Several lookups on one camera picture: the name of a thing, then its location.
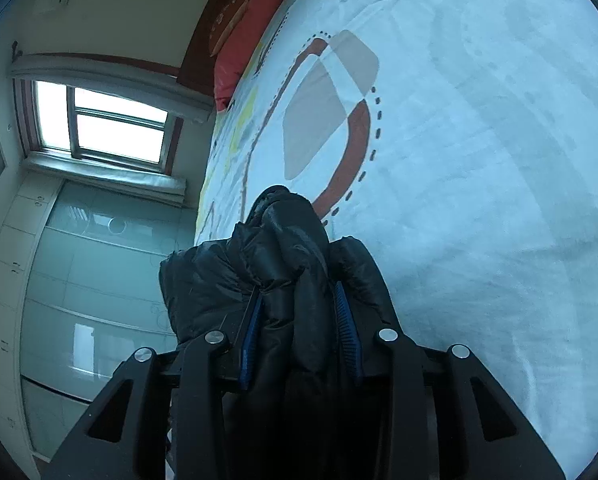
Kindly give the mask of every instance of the bed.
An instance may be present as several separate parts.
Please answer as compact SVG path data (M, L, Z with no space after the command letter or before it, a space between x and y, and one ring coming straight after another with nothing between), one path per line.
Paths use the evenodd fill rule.
M217 116L197 243L273 184L361 239L405 332L470 346L581 473L598 451L590 0L284 0Z

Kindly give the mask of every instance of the bed sheet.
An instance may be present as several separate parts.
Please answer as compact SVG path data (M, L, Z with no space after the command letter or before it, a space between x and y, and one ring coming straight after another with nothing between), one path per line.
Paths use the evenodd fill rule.
M286 0L217 119L197 242L273 184L361 239L403 330L471 347L581 473L598 450L589 0Z

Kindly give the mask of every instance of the metal screw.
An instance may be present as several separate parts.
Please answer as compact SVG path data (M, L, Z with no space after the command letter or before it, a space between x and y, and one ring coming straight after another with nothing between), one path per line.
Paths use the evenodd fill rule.
M452 347L452 353L459 359L465 359L466 357L469 357L470 349L464 345L454 345Z
M216 345L223 341L223 332L221 330L212 330L205 335L206 342L210 343L211 345Z
M379 330L379 337L384 340L385 342L396 341L399 334L397 334L396 330L391 328L382 328Z
M137 359L138 362L143 363L152 357L152 350L149 348L139 348L134 353L134 358Z

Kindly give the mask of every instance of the black puffer jacket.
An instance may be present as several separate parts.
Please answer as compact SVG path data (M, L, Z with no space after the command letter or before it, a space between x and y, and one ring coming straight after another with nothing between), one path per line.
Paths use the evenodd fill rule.
M362 325L398 322L361 242L329 243L310 202L275 186L229 239L173 253L159 279L180 343L243 312L254 288L263 295L253 384L224 398L232 478L371 478L381 399L358 404L342 371L332 283L343 282Z

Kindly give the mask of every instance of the red pillow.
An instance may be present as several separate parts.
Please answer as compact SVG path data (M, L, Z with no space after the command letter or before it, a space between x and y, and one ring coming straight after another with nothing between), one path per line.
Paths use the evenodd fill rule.
M210 30L210 56L216 56L248 8L248 0L230 0L214 20Z
M214 100L225 110L261 36L283 0L249 0L248 9L220 50L214 65Z

